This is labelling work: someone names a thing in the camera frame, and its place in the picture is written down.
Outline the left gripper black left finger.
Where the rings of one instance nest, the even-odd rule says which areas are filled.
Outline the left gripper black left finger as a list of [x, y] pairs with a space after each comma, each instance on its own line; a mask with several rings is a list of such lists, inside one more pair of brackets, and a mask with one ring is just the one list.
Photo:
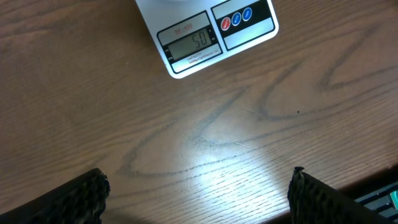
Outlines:
[[1, 224], [99, 224], [110, 193], [107, 176], [98, 168], [1, 215]]

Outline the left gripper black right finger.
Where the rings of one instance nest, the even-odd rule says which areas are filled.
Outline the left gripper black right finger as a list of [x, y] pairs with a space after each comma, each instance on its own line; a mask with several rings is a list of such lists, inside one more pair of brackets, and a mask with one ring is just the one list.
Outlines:
[[287, 198], [293, 224], [391, 224], [392, 221], [295, 167]]

